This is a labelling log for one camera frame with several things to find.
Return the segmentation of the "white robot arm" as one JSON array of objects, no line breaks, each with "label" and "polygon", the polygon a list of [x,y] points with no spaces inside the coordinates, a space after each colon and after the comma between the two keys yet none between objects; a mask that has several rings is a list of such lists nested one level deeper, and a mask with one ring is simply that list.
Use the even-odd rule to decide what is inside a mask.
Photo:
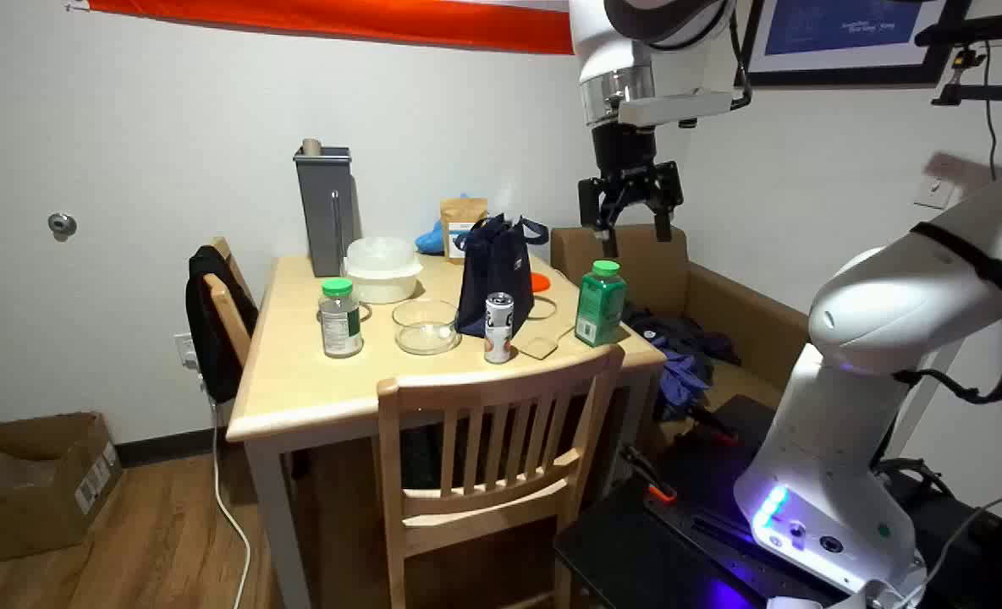
[{"label": "white robot arm", "polygon": [[[726,114],[726,93],[665,96],[658,52],[726,31],[739,0],[565,0],[611,196],[582,223],[611,232],[655,163],[655,128]],[[840,267],[810,304],[806,344],[776,418],[736,476],[757,553],[832,587],[832,609],[914,609],[939,568],[878,476],[885,437],[932,375],[929,356],[1002,325],[1002,176],[952,211]]]}]

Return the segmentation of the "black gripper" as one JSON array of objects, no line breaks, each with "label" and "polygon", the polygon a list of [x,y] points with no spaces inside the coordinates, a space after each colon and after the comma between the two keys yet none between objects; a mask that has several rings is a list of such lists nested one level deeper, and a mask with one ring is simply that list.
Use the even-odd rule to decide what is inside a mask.
[{"label": "black gripper", "polygon": [[614,223],[633,202],[655,215],[658,241],[674,241],[674,211],[684,202],[674,163],[658,161],[658,140],[637,127],[595,127],[591,150],[598,172],[579,184],[579,223],[616,256]]}]

